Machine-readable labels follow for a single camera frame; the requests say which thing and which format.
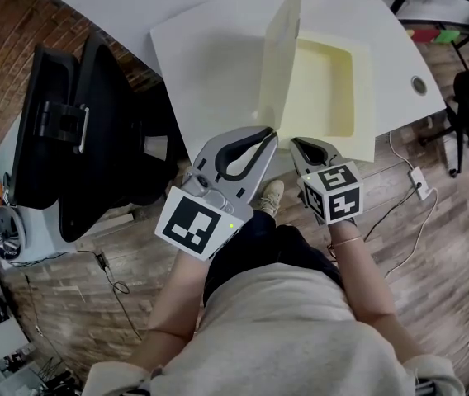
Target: white cable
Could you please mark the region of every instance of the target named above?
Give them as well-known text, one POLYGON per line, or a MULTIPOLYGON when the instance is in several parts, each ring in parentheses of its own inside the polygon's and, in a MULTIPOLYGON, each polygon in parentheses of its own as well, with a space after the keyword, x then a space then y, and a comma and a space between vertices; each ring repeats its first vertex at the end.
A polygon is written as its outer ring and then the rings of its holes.
POLYGON ((408 262, 408 261, 410 260, 410 258, 415 254, 416 248, 418 247, 419 238, 420 238, 420 236, 422 236, 422 231, 424 230, 424 226, 425 226, 425 224, 427 223, 427 221, 429 220, 429 218, 431 217, 431 214, 433 213, 434 209, 436 208, 436 204, 438 203, 438 198, 440 197, 440 195, 438 194, 438 189, 436 189, 436 188, 431 188, 431 191, 436 192, 436 199, 434 200, 433 208, 429 211, 429 214, 427 215, 425 221, 422 223, 422 226, 419 228, 418 237, 416 238, 415 247, 413 248, 413 252, 411 252, 410 255, 409 255, 405 260, 403 260, 400 264, 398 264, 397 266, 391 268, 391 269, 385 274, 385 278, 387 278, 393 271, 395 271, 396 269, 398 269, 398 268, 400 268, 401 266, 403 266, 403 265, 404 265, 406 262, 408 262))
POLYGON ((391 146, 391 150, 392 152, 394 153, 395 156, 401 158, 404 162, 406 162, 407 164, 409 164, 409 167, 410 167, 410 170, 414 170, 414 166, 410 163, 409 160, 407 160, 407 158, 399 155, 395 150, 394 150, 394 147, 392 146, 392 138, 391 138, 391 134, 392 134, 392 130, 391 132, 389 132, 389 145, 391 146))

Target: shirt sleeve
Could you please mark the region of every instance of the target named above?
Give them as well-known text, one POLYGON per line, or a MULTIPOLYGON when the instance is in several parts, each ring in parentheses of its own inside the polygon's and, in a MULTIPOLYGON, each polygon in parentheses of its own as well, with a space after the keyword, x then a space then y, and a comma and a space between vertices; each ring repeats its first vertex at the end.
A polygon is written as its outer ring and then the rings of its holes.
POLYGON ((419 396, 464 396, 462 382, 455 376, 451 361, 434 355, 409 359, 404 368, 416 378, 419 396))
POLYGON ((132 389, 148 390, 149 380, 149 372, 139 366, 117 361, 99 362, 89 371, 83 396, 119 396, 132 389))

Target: white t-shirt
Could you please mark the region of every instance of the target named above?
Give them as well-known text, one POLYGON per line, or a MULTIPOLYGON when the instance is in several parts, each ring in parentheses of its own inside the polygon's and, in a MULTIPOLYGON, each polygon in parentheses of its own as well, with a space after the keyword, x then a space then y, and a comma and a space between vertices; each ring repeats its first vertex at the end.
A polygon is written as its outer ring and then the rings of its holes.
POLYGON ((359 323, 326 275, 285 264, 240 273, 218 288, 198 332, 155 377, 121 362, 93 366, 84 396, 463 395, 450 361, 402 365, 359 323))

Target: person's left arm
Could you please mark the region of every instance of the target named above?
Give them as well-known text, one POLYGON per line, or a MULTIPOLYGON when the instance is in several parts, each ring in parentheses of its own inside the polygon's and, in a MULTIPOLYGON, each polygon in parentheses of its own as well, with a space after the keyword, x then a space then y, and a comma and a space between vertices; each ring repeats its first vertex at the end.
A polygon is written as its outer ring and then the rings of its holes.
POLYGON ((127 362, 151 372, 168 364, 191 341, 209 265, 178 252, 150 314, 146 335, 127 362))

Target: white marker cube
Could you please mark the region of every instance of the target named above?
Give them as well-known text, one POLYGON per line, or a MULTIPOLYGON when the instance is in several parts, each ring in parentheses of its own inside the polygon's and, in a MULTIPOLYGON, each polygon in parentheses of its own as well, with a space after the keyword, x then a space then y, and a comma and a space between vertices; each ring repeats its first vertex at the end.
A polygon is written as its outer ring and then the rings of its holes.
POLYGON ((363 212, 363 182, 354 162, 306 174, 297 184, 304 192, 306 205, 327 224, 363 212))
POLYGON ((186 253, 207 260, 243 225, 243 220, 173 186, 154 233, 186 253))

